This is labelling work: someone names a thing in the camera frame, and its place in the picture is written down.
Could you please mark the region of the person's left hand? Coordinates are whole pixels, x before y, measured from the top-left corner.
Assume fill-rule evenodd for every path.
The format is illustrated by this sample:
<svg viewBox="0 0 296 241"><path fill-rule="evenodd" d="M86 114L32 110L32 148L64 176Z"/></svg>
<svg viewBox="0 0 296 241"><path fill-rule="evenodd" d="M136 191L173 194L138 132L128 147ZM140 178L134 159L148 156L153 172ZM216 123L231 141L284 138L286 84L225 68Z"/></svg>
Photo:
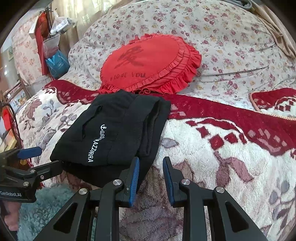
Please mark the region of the person's left hand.
<svg viewBox="0 0 296 241"><path fill-rule="evenodd" d="M7 214L4 216L4 222L8 226L9 230L16 232L19 229L19 210L21 203L18 202L8 202L1 201L4 204L4 207L7 211Z"/></svg>

